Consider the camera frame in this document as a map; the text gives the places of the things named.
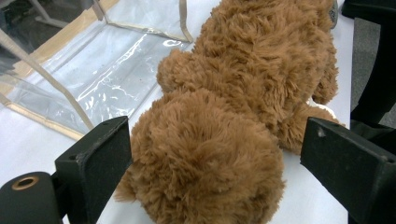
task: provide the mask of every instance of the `clear plastic bag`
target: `clear plastic bag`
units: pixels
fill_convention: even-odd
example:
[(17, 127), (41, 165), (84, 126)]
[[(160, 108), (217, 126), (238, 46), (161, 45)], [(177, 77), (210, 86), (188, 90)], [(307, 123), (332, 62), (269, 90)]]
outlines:
[[(154, 89), (159, 61), (171, 49), (189, 45), (179, 40), (188, 40), (178, 14), (183, 1), (153, 1), (157, 5), (142, 0), (120, 0), (115, 5), (108, 1), (101, 1), (103, 11), (113, 6), (105, 20), (93, 20), (93, 13), (85, 11), (82, 15), (88, 16), (80, 16), (78, 23), (73, 21), (65, 28), (76, 26), (76, 35), (60, 47), (57, 42), (55, 49), (42, 46), (49, 50), (32, 54), (73, 95), (93, 125), (118, 116), (131, 117)], [(175, 16), (164, 18), (167, 13)], [(59, 34), (69, 35), (65, 29)], [(11, 75), (0, 76), (4, 105), (76, 139), (89, 131), (64, 93), (26, 63), (14, 67)]]

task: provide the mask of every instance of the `plush toy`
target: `plush toy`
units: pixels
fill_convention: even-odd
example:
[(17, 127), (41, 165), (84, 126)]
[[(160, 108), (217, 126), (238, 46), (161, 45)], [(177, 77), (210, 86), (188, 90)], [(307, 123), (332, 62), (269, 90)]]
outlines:
[(117, 191), (156, 223), (266, 223), (282, 196), (282, 150), (336, 93), (333, 0), (223, 0), (192, 52), (158, 69), (163, 98), (132, 130)]

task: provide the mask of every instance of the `fluffy brown fur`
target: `fluffy brown fur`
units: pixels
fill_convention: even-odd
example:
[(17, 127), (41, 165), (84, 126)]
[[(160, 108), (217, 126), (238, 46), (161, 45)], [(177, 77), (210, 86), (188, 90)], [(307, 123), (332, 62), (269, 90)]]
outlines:
[(132, 132), (118, 188), (157, 223), (265, 223), (284, 184), (279, 147), (300, 153), (306, 101), (337, 90), (332, 0), (223, 0), (192, 52), (159, 65), (164, 97)]

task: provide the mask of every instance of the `toy dog leg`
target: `toy dog leg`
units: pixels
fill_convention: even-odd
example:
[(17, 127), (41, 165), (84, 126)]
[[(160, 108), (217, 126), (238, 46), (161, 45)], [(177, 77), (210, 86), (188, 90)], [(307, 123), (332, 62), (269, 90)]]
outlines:
[(158, 65), (157, 81), (163, 89), (163, 92), (171, 92), (177, 89), (184, 89), (186, 82), (193, 83), (194, 71), (186, 66), (192, 61), (190, 52), (182, 52), (178, 49), (171, 51), (170, 55), (164, 58)]
[(297, 155), (301, 154), (306, 121), (309, 117), (316, 117), (339, 123), (339, 121), (334, 119), (327, 110), (319, 107), (312, 107), (308, 104), (301, 104), (301, 106), (295, 110), (292, 117), (285, 119), (279, 124), (279, 132), (276, 136), (279, 139), (281, 148)]
[(337, 93), (338, 85), (337, 85), (337, 74), (338, 69), (335, 67), (336, 59), (335, 59), (335, 48), (333, 45), (329, 46), (327, 49), (329, 52), (329, 59), (327, 63), (327, 68), (324, 71), (324, 75), (321, 78), (318, 87), (315, 89), (315, 92), (312, 96), (314, 101), (318, 104), (326, 105), (330, 102), (330, 100)]

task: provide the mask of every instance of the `toy dog ear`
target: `toy dog ear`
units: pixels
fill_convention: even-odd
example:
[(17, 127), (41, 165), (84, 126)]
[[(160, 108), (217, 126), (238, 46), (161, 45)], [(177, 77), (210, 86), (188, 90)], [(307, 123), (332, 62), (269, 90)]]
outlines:
[(190, 61), (192, 54), (173, 49), (169, 56), (164, 58), (158, 65), (157, 81), (163, 88), (163, 92), (170, 92), (182, 87), (184, 78), (191, 74)]

